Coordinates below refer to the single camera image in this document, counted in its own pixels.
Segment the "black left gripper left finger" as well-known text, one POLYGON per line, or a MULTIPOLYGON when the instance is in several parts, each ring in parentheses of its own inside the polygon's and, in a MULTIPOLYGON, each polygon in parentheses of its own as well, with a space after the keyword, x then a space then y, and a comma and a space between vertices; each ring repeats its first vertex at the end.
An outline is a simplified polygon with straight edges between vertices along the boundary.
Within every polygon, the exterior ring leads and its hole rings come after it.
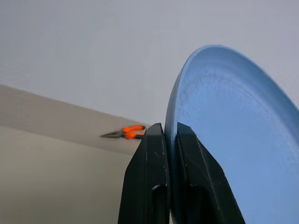
POLYGON ((124 175, 117 224, 169 224, 170 174, 160 123, 150 126, 124 175))

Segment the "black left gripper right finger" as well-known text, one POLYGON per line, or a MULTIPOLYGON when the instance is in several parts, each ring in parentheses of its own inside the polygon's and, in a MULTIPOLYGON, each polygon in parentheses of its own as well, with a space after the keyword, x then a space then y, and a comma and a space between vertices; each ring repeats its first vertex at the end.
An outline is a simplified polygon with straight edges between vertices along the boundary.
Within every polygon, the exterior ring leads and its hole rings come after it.
POLYGON ((189 126, 177 124, 174 148, 173 222, 245 224, 222 167, 189 126))

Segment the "blue plate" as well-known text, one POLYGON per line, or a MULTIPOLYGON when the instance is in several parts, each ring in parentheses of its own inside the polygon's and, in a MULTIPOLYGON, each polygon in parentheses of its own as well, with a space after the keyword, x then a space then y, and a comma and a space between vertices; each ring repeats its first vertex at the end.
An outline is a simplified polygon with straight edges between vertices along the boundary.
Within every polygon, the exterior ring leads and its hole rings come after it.
POLYGON ((221 45, 195 50, 168 103, 170 162, 178 123, 220 164, 246 224, 299 224, 299 109, 254 62, 221 45))

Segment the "orange-handled needle-nose pliers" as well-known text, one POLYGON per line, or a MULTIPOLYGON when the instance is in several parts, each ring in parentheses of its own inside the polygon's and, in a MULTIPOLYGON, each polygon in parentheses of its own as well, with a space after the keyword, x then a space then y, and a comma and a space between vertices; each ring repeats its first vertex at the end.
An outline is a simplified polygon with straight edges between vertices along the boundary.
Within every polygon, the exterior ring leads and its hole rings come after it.
POLYGON ((118 131, 113 131, 104 135, 101 135, 101 138, 124 138, 127 140, 141 140, 143 138, 144 132, 146 130, 146 126, 142 125, 134 125, 123 127, 118 131))

